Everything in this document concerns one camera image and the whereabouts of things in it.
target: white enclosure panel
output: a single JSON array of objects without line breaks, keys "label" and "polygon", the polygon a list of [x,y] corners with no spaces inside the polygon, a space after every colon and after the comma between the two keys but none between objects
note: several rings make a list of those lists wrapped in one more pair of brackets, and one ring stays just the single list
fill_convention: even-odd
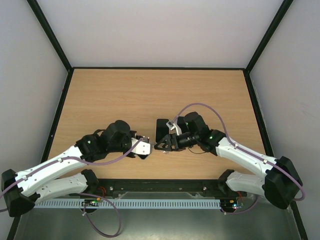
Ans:
[{"label": "white enclosure panel", "polygon": [[320,228],[320,1],[291,5],[251,77],[276,157],[290,158],[306,190],[298,202],[309,239]]},{"label": "white enclosure panel", "polygon": [[[41,160],[67,72],[26,0],[0,7],[0,174]],[[0,209],[5,201],[0,200]],[[0,213],[0,239],[13,218]]]},{"label": "white enclosure panel", "polygon": [[244,68],[282,0],[38,0],[72,66]]}]

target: black enclosure frame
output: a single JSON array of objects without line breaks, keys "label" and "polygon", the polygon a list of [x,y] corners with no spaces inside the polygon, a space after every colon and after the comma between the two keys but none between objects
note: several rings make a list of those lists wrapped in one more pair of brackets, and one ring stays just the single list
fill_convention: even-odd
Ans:
[{"label": "black enclosure frame", "polygon": [[[46,142],[45,145],[45,149],[43,152],[43,156],[41,159],[41,162],[44,162],[48,159],[49,156],[49,152],[53,143],[53,139],[55,137],[55,133],[58,127],[58,123],[59,123],[59,119],[62,113],[62,109],[65,103],[65,99],[67,97],[67,93],[68,93],[68,89],[69,89],[69,85],[72,79],[72,75],[74,73],[74,69],[139,69],[139,70],[241,70],[243,71],[244,74],[244,78],[245,78],[245,82],[247,85],[247,89],[249,92],[249,96],[251,99],[251,103],[252,103],[252,107],[254,110],[254,114],[255,114],[255,118],[257,121],[257,125],[259,128],[259,132],[262,138],[262,142],[263,142],[263,146],[265,149],[265,153],[269,156],[273,156],[273,150],[270,144],[270,140],[268,137],[268,133],[266,130],[266,126],[263,120],[263,116],[258,104],[258,100],[257,100],[257,96],[253,87],[253,83],[252,80],[250,78],[250,72],[252,71],[252,69],[254,68],[255,64],[257,63],[259,57],[261,56],[262,52],[264,51],[265,47],[267,46],[269,40],[271,39],[271,37],[273,36],[274,32],[276,31],[278,25],[280,24],[281,20],[283,19],[283,17],[285,16],[286,12],[288,11],[290,5],[292,4],[293,0],[284,0],[279,8],[279,10],[277,11],[276,15],[274,16],[272,22],[270,23],[267,31],[265,32],[262,40],[260,41],[257,49],[255,50],[251,60],[249,61],[248,65],[246,68],[226,68],[226,67],[72,67],[70,62],[67,59],[67,56],[65,55],[61,45],[59,44],[58,39],[56,38],[52,28],[50,27],[44,13],[42,12],[37,0],[26,0],[32,11],[34,12],[36,18],[38,19],[39,23],[41,24],[44,32],[46,33],[48,39],[50,40],[52,46],[54,47],[56,53],[58,54],[61,62],[63,63],[65,69],[67,70],[68,74],[65,80],[65,84],[64,84],[64,88],[60,97],[60,101],[53,119],[53,123],[50,129],[50,133],[48,136],[48,140]],[[121,181],[121,182],[125,182],[125,179],[121,179],[121,180],[116,180],[116,179],[101,179],[101,182],[106,182],[106,181],[111,181],[111,182],[116,182],[116,181]],[[134,179],[135,183],[139,184],[139,181],[142,182],[142,180],[139,179]],[[209,180],[199,180],[196,181],[197,184],[202,184],[206,181]],[[187,184],[187,182],[191,182],[190,180],[164,180],[164,181],[157,181],[157,182],[163,182],[163,187],[165,188],[165,184],[167,184],[168,182],[172,182],[172,183],[184,183]],[[297,224],[297,228],[300,234],[300,237],[302,240],[307,240],[307,233],[305,230],[305,227],[303,225],[302,219],[300,217],[300,213],[297,207],[297,203],[295,201],[293,201],[291,204],[291,209],[293,211],[293,215],[295,218],[295,222]],[[11,229],[9,231],[7,240],[13,240],[17,229],[18,229],[18,225],[20,222],[20,217],[15,217],[11,226]]]}]

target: black frame edge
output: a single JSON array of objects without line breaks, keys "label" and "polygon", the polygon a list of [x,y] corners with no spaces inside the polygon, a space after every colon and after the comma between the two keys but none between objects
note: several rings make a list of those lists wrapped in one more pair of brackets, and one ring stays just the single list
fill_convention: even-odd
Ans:
[{"label": "black frame edge", "polygon": [[239,70],[241,67],[169,67],[169,66],[75,66],[74,69],[122,69],[122,70]]},{"label": "black frame edge", "polygon": [[73,74],[74,74],[74,69],[71,68],[71,70],[68,72],[68,74],[66,76],[66,80],[65,80],[65,83],[64,83],[64,86],[63,86],[63,90],[62,90],[61,97],[60,97],[60,100],[59,100],[59,103],[58,103],[58,107],[56,109],[56,112],[55,112],[55,115],[54,115],[54,119],[53,119],[53,122],[52,122],[52,125],[51,125],[50,133],[49,133],[48,139],[47,139],[46,144],[45,144],[45,148],[44,148],[43,155],[42,155],[42,158],[41,158],[41,163],[43,163],[46,160],[48,160],[48,156],[49,156],[49,153],[50,153],[50,150],[51,150],[52,143],[54,141],[54,137],[55,137],[55,134],[56,134],[56,131],[57,131],[57,127],[58,127],[58,123],[59,123],[60,116],[61,116],[61,113],[62,113],[62,109],[64,108],[65,100],[66,100],[66,97],[67,97],[67,93],[68,93],[68,90],[69,90],[69,86],[70,86]]},{"label": "black frame edge", "polygon": [[45,34],[47,35],[48,39],[50,40],[54,50],[56,51],[56,53],[58,54],[61,62],[63,63],[65,69],[69,72],[71,71],[72,67],[71,64],[69,62],[69,60],[67,59],[67,56],[65,55],[58,39],[56,38],[56,35],[54,34],[54,31],[52,30],[52,28],[50,27],[46,16],[44,15],[44,13],[42,12],[37,0],[26,0],[34,15],[36,16],[36,18],[38,19],[39,23],[41,24]]},{"label": "black frame edge", "polygon": [[[60,97],[60,100],[59,100],[59,103],[58,103],[58,107],[56,109],[56,112],[55,112],[55,115],[54,115],[54,119],[53,119],[53,122],[52,122],[52,125],[51,125],[51,129],[50,129],[50,132],[49,132],[49,136],[48,136],[48,139],[47,139],[46,144],[45,144],[45,148],[44,148],[43,155],[42,155],[42,158],[41,158],[41,163],[45,162],[48,159],[48,156],[49,156],[49,153],[50,153],[50,149],[51,149],[52,143],[54,141],[54,137],[55,137],[56,130],[57,130],[57,127],[58,127],[58,122],[59,122],[59,119],[60,119],[60,116],[61,116],[61,113],[62,113],[62,109],[63,109],[64,104],[65,104],[65,100],[66,100],[66,97],[67,97],[67,93],[68,93],[68,89],[69,89],[69,86],[70,86],[70,83],[71,83],[71,79],[72,79],[73,73],[74,73],[74,69],[71,68],[70,71],[68,72],[67,76],[66,76],[66,80],[65,80],[65,83],[64,83],[64,86],[63,86],[63,90],[62,90],[61,97]],[[8,234],[6,240],[14,240],[15,239],[15,235],[16,235],[17,230],[18,230],[20,219],[21,219],[21,216],[15,217],[13,219],[13,223],[11,225],[11,228],[10,228],[10,231],[9,231],[9,234]]]},{"label": "black frame edge", "polygon": [[276,12],[272,22],[270,23],[268,29],[266,30],[263,38],[261,39],[258,47],[256,48],[251,60],[249,61],[248,65],[246,66],[246,70],[250,73],[254,68],[255,64],[257,63],[259,57],[261,56],[262,52],[266,48],[267,44],[269,43],[271,37],[275,33],[277,27],[279,26],[281,20],[286,15],[290,5],[294,0],[284,0],[279,7],[278,11]]},{"label": "black frame edge", "polygon": [[[252,103],[253,111],[254,111],[254,114],[255,114],[256,122],[257,122],[257,125],[258,125],[258,128],[259,128],[259,131],[260,131],[260,135],[261,135],[263,147],[264,147],[264,150],[265,150],[265,154],[267,154],[268,156],[272,156],[273,157],[274,156],[274,152],[273,152],[272,147],[271,147],[271,143],[270,143],[270,140],[269,140],[269,137],[268,137],[268,133],[267,133],[267,129],[266,129],[266,125],[265,125],[265,121],[264,121],[264,118],[262,116],[261,109],[260,109],[260,106],[259,106],[259,103],[258,103],[258,99],[257,99],[257,95],[256,95],[256,92],[255,92],[255,89],[254,89],[254,86],[253,86],[253,83],[252,83],[252,80],[251,80],[251,77],[250,77],[250,71],[244,70],[243,71],[243,75],[244,75],[246,86],[248,88],[248,92],[249,92],[249,96],[250,96],[250,99],[251,99],[251,103]],[[293,216],[294,216],[294,219],[295,219],[295,223],[296,223],[296,226],[298,228],[298,231],[299,231],[301,239],[302,240],[308,240],[307,232],[306,232],[304,223],[303,223],[303,221],[301,219],[297,203],[295,201],[292,201],[290,203],[290,207],[292,209]]]},{"label": "black frame edge", "polygon": [[19,227],[20,219],[21,219],[21,216],[16,216],[13,219],[13,222],[12,222],[12,225],[11,225],[11,228],[9,230],[9,234],[8,234],[8,237],[6,238],[6,240],[14,240],[15,239],[15,236],[16,236],[16,233],[17,233],[17,230]]}]

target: gray floor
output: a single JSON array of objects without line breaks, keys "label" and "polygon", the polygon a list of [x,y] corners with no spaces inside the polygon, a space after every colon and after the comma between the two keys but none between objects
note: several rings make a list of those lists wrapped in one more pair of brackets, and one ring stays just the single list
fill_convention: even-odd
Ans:
[{"label": "gray floor", "polygon": [[[121,209],[123,228],[117,240],[299,240],[290,210],[259,203],[252,211],[225,216],[219,210]],[[114,234],[112,209],[91,215],[97,227]],[[16,240],[102,240],[80,209],[33,209],[22,216]]]}]

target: wooden table surface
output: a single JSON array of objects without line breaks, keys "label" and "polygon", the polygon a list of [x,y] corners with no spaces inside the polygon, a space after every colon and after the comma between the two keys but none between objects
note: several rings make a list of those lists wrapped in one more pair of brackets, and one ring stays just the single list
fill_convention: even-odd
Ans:
[{"label": "wooden table surface", "polygon": [[[63,106],[49,159],[84,135],[126,121],[137,134],[154,143],[156,120],[172,119],[186,105],[205,103],[218,111],[230,136],[265,153],[243,72],[240,70],[75,69]],[[219,119],[203,106],[193,106],[212,129],[223,130]],[[194,152],[201,152],[198,147]],[[102,161],[120,156],[111,153]],[[83,168],[69,172],[68,176]],[[162,153],[145,160],[128,158],[106,166],[87,166],[105,179],[217,179],[226,169],[249,173],[240,165],[210,153]]]}]

